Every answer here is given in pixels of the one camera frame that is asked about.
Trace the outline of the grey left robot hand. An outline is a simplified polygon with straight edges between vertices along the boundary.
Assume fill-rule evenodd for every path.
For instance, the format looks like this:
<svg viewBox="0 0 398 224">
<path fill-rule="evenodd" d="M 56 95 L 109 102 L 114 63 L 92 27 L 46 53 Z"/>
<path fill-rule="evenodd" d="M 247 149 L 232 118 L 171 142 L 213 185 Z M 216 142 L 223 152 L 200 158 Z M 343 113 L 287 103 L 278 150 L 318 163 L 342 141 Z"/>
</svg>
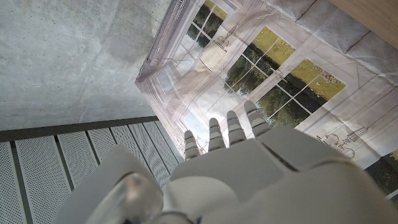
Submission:
<svg viewBox="0 0 398 224">
<path fill-rule="evenodd" d="M 208 152 L 186 131 L 185 160 L 165 188 L 115 145 L 71 193 L 55 223 L 396 223 L 397 210 L 346 156 L 244 104 L 254 137 L 229 111 L 228 142 L 210 119 Z"/>
</svg>

